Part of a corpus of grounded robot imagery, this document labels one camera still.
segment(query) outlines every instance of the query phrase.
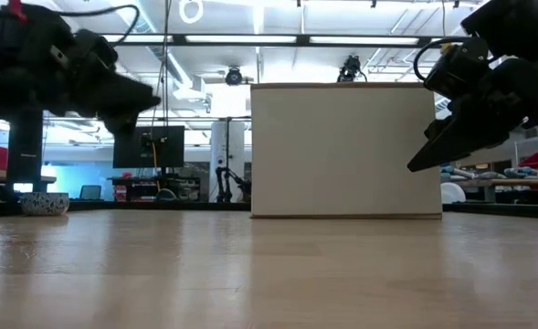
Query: speckled bowl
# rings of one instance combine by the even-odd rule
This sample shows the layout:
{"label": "speckled bowl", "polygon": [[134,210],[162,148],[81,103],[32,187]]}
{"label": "speckled bowl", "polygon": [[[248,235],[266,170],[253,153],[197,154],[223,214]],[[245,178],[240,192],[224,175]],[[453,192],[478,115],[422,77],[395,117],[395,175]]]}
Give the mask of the speckled bowl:
{"label": "speckled bowl", "polygon": [[68,193],[31,192],[21,196],[21,210],[27,216],[59,216],[68,208]]}

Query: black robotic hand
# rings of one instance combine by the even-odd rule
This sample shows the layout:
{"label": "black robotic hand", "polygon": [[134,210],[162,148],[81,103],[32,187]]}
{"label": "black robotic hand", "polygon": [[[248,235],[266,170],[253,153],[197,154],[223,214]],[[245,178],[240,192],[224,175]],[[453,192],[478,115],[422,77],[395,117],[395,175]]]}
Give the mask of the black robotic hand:
{"label": "black robotic hand", "polygon": [[71,33],[61,16],[77,13],[9,4],[0,8],[0,119],[76,111],[103,120],[111,133],[131,133],[139,113],[161,102],[151,86],[116,73],[118,54],[104,37],[86,29]]}
{"label": "black robotic hand", "polygon": [[[451,100],[451,115],[426,129],[427,143],[408,164],[414,172],[499,145],[519,126],[538,125],[538,0],[491,0],[461,25],[471,37],[432,42],[415,57],[415,73],[427,89]],[[461,44],[447,48],[423,77],[421,54],[452,42]],[[516,58],[491,69],[504,55]]]}

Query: computer monitor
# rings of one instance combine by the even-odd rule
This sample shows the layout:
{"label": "computer monitor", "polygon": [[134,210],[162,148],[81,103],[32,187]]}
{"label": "computer monitor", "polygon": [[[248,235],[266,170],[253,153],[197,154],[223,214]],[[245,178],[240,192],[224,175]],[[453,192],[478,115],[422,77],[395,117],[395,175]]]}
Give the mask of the computer monitor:
{"label": "computer monitor", "polygon": [[185,127],[137,127],[131,136],[114,141],[114,168],[183,167]]}

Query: chair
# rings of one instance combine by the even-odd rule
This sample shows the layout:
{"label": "chair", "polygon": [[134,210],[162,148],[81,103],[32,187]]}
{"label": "chair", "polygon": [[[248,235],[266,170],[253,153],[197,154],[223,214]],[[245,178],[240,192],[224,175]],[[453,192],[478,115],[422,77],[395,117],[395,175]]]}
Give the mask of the chair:
{"label": "chair", "polygon": [[101,193],[102,186],[82,186],[79,191],[79,198],[81,200],[100,200]]}

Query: robotic arm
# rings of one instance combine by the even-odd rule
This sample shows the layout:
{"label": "robotic arm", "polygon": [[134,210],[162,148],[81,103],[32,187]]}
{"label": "robotic arm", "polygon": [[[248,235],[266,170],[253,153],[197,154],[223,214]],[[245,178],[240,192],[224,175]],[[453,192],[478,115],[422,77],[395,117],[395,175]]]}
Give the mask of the robotic arm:
{"label": "robotic arm", "polygon": [[12,122],[26,111],[48,110],[57,116],[76,111],[103,120],[115,135],[131,133],[139,113],[161,99],[153,96],[151,86],[116,73],[118,54],[104,37],[87,29],[72,34],[62,18],[124,7],[135,9],[138,18],[134,5],[94,13],[58,13],[20,0],[1,6],[0,119]]}
{"label": "robotic arm", "polygon": [[[499,145],[519,126],[538,125],[538,0],[491,0],[461,26],[471,37],[431,42],[415,57],[415,73],[427,89],[451,99],[451,115],[427,127],[427,143],[407,166],[413,172]],[[423,77],[421,55],[453,42],[461,44],[444,47]],[[516,58],[491,69],[504,55]]]}

